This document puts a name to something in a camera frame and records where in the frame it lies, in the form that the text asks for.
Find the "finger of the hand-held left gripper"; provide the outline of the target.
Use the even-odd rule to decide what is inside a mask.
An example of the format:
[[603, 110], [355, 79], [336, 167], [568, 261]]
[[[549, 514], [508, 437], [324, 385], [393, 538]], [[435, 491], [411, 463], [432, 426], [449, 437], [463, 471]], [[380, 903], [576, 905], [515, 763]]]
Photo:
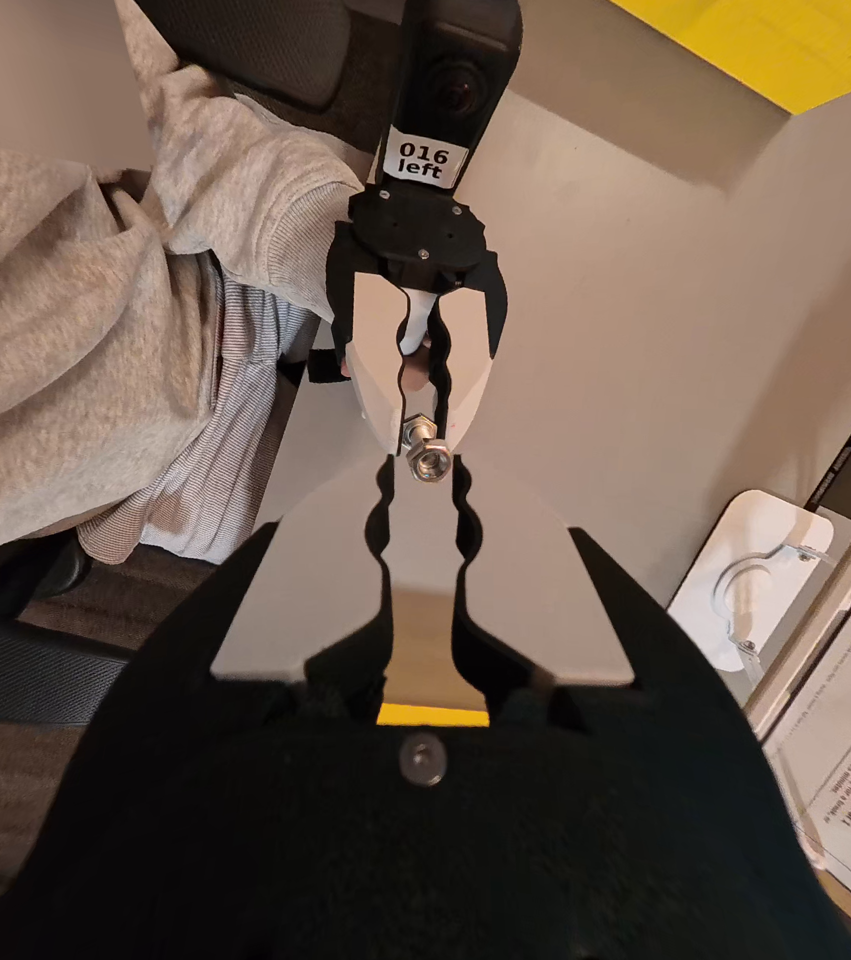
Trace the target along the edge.
[[405, 419], [400, 341], [408, 314], [404, 290], [377, 273], [354, 275], [346, 363], [367, 426], [390, 455], [400, 451]]
[[429, 336], [438, 438], [456, 452], [478, 413], [493, 366], [486, 294], [468, 287], [441, 294]]

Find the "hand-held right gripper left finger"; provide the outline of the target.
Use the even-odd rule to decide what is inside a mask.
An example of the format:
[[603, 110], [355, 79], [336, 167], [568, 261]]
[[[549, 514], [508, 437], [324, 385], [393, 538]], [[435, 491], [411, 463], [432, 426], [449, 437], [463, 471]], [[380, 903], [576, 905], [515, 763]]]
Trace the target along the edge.
[[331, 688], [348, 698], [384, 678], [393, 653], [384, 549], [395, 459], [373, 453], [277, 522], [211, 673]]

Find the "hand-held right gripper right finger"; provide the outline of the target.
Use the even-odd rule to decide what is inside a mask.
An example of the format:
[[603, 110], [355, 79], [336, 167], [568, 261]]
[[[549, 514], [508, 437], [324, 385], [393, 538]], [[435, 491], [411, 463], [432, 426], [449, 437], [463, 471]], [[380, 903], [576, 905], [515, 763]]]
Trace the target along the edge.
[[530, 486], [457, 455], [451, 651], [474, 688], [624, 688], [635, 675], [571, 528]]

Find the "metal hex nut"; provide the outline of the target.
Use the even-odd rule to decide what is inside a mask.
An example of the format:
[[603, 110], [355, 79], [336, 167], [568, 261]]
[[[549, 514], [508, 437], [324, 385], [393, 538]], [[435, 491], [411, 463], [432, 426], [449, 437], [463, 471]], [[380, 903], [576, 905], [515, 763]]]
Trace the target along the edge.
[[455, 457], [443, 440], [421, 438], [410, 447], [406, 460], [417, 481], [438, 483], [452, 471]]

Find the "person's left forearm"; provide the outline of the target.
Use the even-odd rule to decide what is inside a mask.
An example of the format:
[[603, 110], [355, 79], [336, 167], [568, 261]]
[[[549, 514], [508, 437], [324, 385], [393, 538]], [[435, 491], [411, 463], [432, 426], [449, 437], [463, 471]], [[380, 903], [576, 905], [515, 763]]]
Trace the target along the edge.
[[326, 264], [360, 193], [335, 138], [221, 94], [136, 2], [115, 3], [155, 150], [147, 197], [175, 255], [212, 252], [235, 282], [333, 319]]

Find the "grey desk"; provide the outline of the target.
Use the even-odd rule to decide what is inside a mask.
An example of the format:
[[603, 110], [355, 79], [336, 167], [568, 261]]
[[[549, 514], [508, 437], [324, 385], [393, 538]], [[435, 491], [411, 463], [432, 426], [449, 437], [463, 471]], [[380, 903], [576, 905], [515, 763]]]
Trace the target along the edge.
[[726, 504], [851, 434], [851, 93], [790, 116], [612, 2], [522, 2], [463, 183], [509, 295], [464, 454], [667, 606]]

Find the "white stand base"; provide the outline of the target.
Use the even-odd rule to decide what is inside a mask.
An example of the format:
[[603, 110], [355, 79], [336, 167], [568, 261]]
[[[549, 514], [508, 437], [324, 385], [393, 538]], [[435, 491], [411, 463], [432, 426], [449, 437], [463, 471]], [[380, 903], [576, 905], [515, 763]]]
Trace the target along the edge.
[[753, 488], [731, 499], [685, 574], [667, 611], [709, 663], [765, 673], [763, 649], [821, 565], [832, 566], [827, 517]]

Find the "person's torso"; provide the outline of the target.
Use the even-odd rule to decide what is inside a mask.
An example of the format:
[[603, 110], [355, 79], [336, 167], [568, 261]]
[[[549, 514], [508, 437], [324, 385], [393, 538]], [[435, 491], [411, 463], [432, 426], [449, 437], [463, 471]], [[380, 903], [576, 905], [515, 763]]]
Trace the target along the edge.
[[219, 564], [270, 470], [279, 366], [306, 308], [175, 254], [147, 194], [0, 150], [0, 546], [77, 527]]

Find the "yellow plastic bin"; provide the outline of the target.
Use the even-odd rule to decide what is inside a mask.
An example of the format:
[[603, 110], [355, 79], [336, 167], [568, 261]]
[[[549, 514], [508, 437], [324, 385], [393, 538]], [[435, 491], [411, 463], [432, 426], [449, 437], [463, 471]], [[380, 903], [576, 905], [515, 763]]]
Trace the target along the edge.
[[851, 1], [615, 4], [789, 114], [851, 93]]

